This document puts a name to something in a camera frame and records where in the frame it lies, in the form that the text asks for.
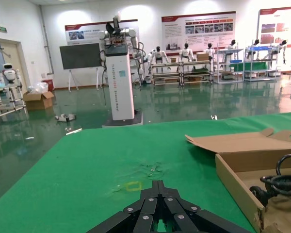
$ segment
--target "white plastic bag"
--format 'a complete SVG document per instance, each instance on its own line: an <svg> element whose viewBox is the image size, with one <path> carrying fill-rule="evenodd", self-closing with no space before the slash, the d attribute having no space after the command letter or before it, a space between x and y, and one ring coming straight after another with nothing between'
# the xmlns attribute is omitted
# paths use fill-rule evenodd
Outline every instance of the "white plastic bag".
<svg viewBox="0 0 291 233"><path fill-rule="evenodd" d="M29 86L27 90L30 94L42 94L49 91L49 85L47 83L39 82L34 86Z"/></svg>

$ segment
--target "black screen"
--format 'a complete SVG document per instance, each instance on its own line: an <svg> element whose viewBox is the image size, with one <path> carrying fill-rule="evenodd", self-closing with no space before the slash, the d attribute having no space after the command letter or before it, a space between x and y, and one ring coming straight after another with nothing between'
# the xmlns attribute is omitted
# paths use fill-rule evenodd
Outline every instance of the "black screen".
<svg viewBox="0 0 291 233"><path fill-rule="evenodd" d="M100 67L99 44L61 46L64 69Z"/></svg>

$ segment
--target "door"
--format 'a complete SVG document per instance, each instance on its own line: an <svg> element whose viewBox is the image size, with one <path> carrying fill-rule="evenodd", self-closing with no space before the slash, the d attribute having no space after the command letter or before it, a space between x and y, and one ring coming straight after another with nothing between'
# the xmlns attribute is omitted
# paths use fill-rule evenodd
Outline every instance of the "door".
<svg viewBox="0 0 291 233"><path fill-rule="evenodd" d="M15 70L19 69L20 75L21 75L21 83L23 84L22 93L24 94L25 92L27 92L27 84L26 84L25 79L24 79L24 72L22 70L22 66L20 63L17 45L11 44L11 43L6 43L6 42L0 42L0 46L4 51L4 53L2 53L2 54L3 54L3 58L5 60L5 63L11 63Z"/></svg>

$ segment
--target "green tablecloth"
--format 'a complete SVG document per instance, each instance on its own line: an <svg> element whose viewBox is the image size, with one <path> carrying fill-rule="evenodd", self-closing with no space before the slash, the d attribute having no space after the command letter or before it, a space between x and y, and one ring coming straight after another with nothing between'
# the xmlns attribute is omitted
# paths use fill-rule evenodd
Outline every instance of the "green tablecloth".
<svg viewBox="0 0 291 233"><path fill-rule="evenodd" d="M291 130L291 113L65 136L0 199L0 233L84 233L139 199L139 191L126 190L129 182L143 189L159 179L182 198L254 232L218 178L214 154L186 142L184 135L269 127Z"/></svg>
<svg viewBox="0 0 291 233"><path fill-rule="evenodd" d="M230 64L229 67L234 67L234 71L243 71L243 63L241 64ZM245 71L250 71L251 69L251 63L246 62L245 63ZM252 70L263 70L267 69L266 62L256 62L252 64Z"/></svg>

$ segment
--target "black robotic gripper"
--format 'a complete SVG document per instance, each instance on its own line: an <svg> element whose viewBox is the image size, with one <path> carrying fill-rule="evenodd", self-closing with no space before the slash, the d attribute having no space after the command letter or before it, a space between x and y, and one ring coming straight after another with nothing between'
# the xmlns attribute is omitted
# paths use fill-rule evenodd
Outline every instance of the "black robotic gripper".
<svg viewBox="0 0 291 233"><path fill-rule="evenodd" d="M183 200L163 181L141 191L140 199L87 233L156 233L159 220L167 232L249 233L249 231Z"/></svg>

